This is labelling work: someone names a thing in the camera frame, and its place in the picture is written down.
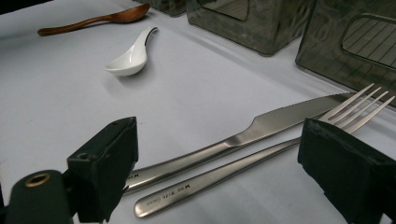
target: wooden spoon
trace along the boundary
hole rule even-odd
[[[132,7],[121,12],[87,19],[85,21],[80,21],[66,26],[43,28],[38,30],[37,33],[39,35],[57,35],[57,34],[75,31],[83,26],[99,21],[113,21],[113,22],[138,21],[145,16],[145,14],[149,11],[149,8],[150,8],[150,4],[143,4],[141,6]]]

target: white tablecloth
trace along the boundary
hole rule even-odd
[[[171,18],[153,8],[135,23],[36,33],[138,5],[54,0],[0,16],[0,182],[6,203],[18,180],[45,169],[64,172],[66,158],[116,119],[137,118],[138,169],[242,132],[262,113],[347,91],[297,68],[300,39],[265,58],[188,24],[185,14]],[[148,26],[159,30],[148,39],[144,69],[131,77],[108,73],[105,65]],[[395,159],[395,120],[387,108],[354,135]],[[301,129],[128,195],[110,223],[346,223],[297,162],[297,147],[154,217],[134,215],[139,198]]]

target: plastic storage box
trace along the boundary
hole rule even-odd
[[[301,36],[312,0],[187,0],[189,24],[264,56]]]
[[[171,16],[178,17],[186,12],[186,0],[135,0],[136,2],[146,4]]]
[[[317,0],[296,63],[356,91],[376,83],[395,95],[396,1]]]

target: fork handle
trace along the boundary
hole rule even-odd
[[[172,160],[133,170],[126,181],[128,187],[124,195],[159,183],[174,175],[178,175],[206,162],[232,153],[242,147],[233,146],[230,142],[231,138],[228,138],[209,147],[204,147],[198,151]]]
[[[262,161],[298,145],[300,140],[301,138],[298,137],[273,147],[268,147],[238,161],[230,162],[166,189],[154,192],[139,199],[134,205],[134,212],[138,217],[147,217],[161,212],[176,203],[185,201],[193,195],[219,184],[233,175],[237,175]]]
[[[66,26],[59,26],[59,27],[51,27],[51,28],[42,28],[37,31],[39,35],[58,35],[62,33],[67,33],[71,31],[75,31],[83,26],[92,24],[94,22],[99,22],[99,21],[107,21],[108,17],[106,16],[100,16],[100,17],[95,17],[91,19],[87,19],[85,21],[79,21],[70,25]]]

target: brass insert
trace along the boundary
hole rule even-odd
[[[49,181],[49,179],[50,174],[34,175],[26,181],[25,186],[27,188],[34,188],[46,183],[47,181]]]

